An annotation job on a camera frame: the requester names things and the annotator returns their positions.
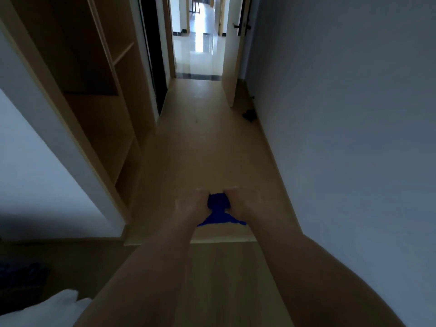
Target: person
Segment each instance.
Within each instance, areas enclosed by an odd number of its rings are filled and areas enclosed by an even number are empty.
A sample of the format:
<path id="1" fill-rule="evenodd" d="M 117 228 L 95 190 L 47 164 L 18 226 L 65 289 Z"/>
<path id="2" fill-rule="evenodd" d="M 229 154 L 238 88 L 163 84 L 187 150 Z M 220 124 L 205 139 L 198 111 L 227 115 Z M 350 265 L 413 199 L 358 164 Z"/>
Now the person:
<path id="1" fill-rule="evenodd" d="M 404 326 L 362 279 L 269 210 L 258 192 L 224 193 L 229 213 L 256 236 L 296 327 Z M 172 217 L 123 263 L 74 326 L 172 326 L 189 243 L 210 214 L 208 197 L 199 189 L 178 199 Z"/>

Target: blue cloth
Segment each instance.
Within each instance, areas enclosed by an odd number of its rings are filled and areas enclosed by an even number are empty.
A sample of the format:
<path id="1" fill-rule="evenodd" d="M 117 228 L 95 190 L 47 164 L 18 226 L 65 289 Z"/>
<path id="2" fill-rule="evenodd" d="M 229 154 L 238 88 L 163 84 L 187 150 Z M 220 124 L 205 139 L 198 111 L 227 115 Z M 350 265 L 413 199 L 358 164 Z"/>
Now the blue cloth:
<path id="1" fill-rule="evenodd" d="M 198 224 L 198 226 L 203 226 L 207 224 L 221 224 L 225 222 L 231 222 L 233 224 L 247 225 L 246 222 L 240 221 L 230 214 L 226 213 L 226 209 L 230 208 L 230 202 L 224 193 L 209 195 L 208 208 L 212 210 L 209 217 L 206 218 L 204 222 Z"/>

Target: white cloth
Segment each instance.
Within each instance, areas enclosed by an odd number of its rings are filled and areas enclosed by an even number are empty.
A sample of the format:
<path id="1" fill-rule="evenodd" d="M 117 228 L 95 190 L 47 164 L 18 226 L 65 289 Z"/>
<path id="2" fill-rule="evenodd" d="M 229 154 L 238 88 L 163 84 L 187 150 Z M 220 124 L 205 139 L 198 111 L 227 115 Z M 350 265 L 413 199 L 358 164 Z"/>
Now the white cloth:
<path id="1" fill-rule="evenodd" d="M 77 301 L 78 292 L 65 289 L 24 310 L 0 316 L 1 327 L 71 327 L 92 300 L 84 298 Z"/>

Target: doorway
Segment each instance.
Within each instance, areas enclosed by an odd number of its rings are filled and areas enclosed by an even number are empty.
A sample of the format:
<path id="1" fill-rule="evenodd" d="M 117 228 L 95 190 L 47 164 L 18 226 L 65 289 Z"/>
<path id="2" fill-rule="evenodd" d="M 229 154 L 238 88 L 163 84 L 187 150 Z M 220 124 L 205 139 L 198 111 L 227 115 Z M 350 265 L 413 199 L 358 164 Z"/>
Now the doorway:
<path id="1" fill-rule="evenodd" d="M 215 22 L 216 13 L 220 16 L 219 21 L 224 22 L 224 12 L 217 12 L 216 8 L 224 9 L 225 4 L 221 0 L 170 2 L 176 78 L 220 81 L 224 64 L 225 33 L 216 30 Z"/>

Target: wooden cabinet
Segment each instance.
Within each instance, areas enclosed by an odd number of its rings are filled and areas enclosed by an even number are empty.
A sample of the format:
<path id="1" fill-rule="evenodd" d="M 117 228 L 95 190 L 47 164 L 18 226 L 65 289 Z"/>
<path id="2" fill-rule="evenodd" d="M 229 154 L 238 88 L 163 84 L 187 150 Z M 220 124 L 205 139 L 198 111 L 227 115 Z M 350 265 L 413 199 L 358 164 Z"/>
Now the wooden cabinet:
<path id="1" fill-rule="evenodd" d="M 3 24 L 129 223 L 155 131 L 129 0 L 2 3 Z"/>

